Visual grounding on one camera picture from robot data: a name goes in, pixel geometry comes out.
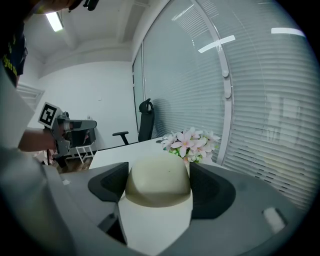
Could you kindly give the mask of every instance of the chair backrest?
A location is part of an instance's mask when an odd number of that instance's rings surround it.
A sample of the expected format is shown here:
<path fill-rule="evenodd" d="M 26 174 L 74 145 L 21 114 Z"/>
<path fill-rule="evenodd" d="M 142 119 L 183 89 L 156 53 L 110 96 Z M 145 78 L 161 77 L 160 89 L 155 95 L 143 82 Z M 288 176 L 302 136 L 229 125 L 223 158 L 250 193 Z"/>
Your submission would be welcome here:
<path fill-rule="evenodd" d="M 144 142 L 151 140 L 155 123 L 155 111 L 154 106 L 150 102 L 150 98 L 140 104 L 139 111 L 141 112 L 141 122 L 138 141 Z"/>

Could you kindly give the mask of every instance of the person's arm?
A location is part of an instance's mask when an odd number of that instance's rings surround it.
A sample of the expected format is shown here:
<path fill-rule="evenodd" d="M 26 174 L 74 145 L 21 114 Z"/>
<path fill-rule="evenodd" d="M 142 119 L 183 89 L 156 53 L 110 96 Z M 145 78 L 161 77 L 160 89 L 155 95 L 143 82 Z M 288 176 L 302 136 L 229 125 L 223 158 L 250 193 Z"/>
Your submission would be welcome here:
<path fill-rule="evenodd" d="M 27 129 L 20 140 L 18 148 L 25 152 L 55 150 L 55 139 L 48 129 Z"/>

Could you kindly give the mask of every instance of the office chair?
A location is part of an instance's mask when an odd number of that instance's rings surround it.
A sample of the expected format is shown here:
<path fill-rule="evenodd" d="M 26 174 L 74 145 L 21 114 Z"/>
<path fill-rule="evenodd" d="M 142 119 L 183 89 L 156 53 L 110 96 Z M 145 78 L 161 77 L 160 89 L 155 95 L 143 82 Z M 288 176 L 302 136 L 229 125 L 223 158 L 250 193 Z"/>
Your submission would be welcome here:
<path fill-rule="evenodd" d="M 139 111 L 141 112 L 141 122 L 140 122 L 138 141 L 144 142 L 144 141 L 151 140 L 152 131 L 154 129 L 154 123 L 155 123 L 154 105 L 150 102 L 150 98 L 148 98 L 146 101 L 140 104 Z M 129 145 L 126 138 L 126 134 L 128 133 L 129 133 L 128 131 L 121 131 L 121 132 L 116 132 L 112 134 L 112 136 L 120 135 L 124 144 Z"/>

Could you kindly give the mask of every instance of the desk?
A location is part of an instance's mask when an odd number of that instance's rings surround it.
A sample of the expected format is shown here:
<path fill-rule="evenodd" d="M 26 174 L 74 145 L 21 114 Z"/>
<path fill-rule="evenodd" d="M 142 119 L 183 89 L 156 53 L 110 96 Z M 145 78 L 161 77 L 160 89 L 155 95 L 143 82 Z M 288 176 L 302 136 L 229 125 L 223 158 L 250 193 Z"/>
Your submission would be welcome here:
<path fill-rule="evenodd" d="M 129 170 L 140 157 L 160 153 L 162 145 L 156 143 L 160 138 L 121 146 L 94 155 L 90 169 L 120 162 L 129 162 Z M 150 208 L 137 205 L 122 195 L 119 211 L 127 238 L 127 245 L 146 255 L 155 256 L 172 244 L 189 226 L 192 211 L 192 194 L 180 204 Z"/>

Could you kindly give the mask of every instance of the artificial flower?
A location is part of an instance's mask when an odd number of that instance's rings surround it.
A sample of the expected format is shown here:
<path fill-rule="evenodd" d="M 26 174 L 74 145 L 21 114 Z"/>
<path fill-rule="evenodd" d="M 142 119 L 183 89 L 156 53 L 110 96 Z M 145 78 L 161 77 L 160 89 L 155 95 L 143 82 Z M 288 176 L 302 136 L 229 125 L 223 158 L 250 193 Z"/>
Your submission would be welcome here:
<path fill-rule="evenodd" d="M 198 150 L 190 150 L 188 155 L 189 155 L 188 160 L 189 159 L 191 160 L 189 162 L 199 161 L 201 159 L 200 158 L 201 153 Z"/>
<path fill-rule="evenodd" d="M 207 143 L 206 138 L 201 138 L 197 140 L 192 140 L 194 142 L 194 145 L 191 147 L 193 151 L 197 150 L 197 148 L 203 147 Z"/>
<path fill-rule="evenodd" d="M 170 134 L 170 135 L 167 137 L 167 139 L 165 139 L 165 140 L 163 140 L 163 141 L 161 142 L 162 148 L 163 148 L 163 149 L 165 148 L 167 151 L 169 151 L 171 145 L 172 145 L 176 140 L 177 140 L 177 137 Z"/>
<path fill-rule="evenodd" d="M 219 136 L 214 135 L 213 131 L 210 131 L 210 132 L 205 131 L 204 134 L 209 141 L 218 142 L 221 139 Z"/>
<path fill-rule="evenodd" d="M 206 157 L 203 157 L 201 160 L 200 160 L 200 163 L 203 163 L 203 164 L 210 164 L 212 163 L 212 156 L 213 154 L 210 152 L 210 153 L 207 153 L 206 154 Z"/>
<path fill-rule="evenodd" d="M 197 130 L 194 127 L 190 128 L 190 132 L 191 132 L 191 137 L 195 138 L 195 139 L 199 139 L 200 138 L 200 134 L 202 134 L 204 131 L 203 130 Z"/>
<path fill-rule="evenodd" d="M 207 156 L 207 152 L 211 152 L 212 151 L 212 147 L 210 143 L 207 143 L 206 145 L 203 145 L 201 147 L 198 148 L 199 153 L 201 154 L 201 156 L 203 158 L 205 158 Z"/>
<path fill-rule="evenodd" d="M 191 148 L 195 143 L 191 140 L 192 133 L 190 131 L 187 131 L 186 133 L 182 134 L 181 132 L 177 133 L 177 138 L 179 141 L 176 141 L 171 145 L 171 148 L 176 149 L 180 148 L 180 156 L 182 158 L 185 157 L 187 149 Z"/>

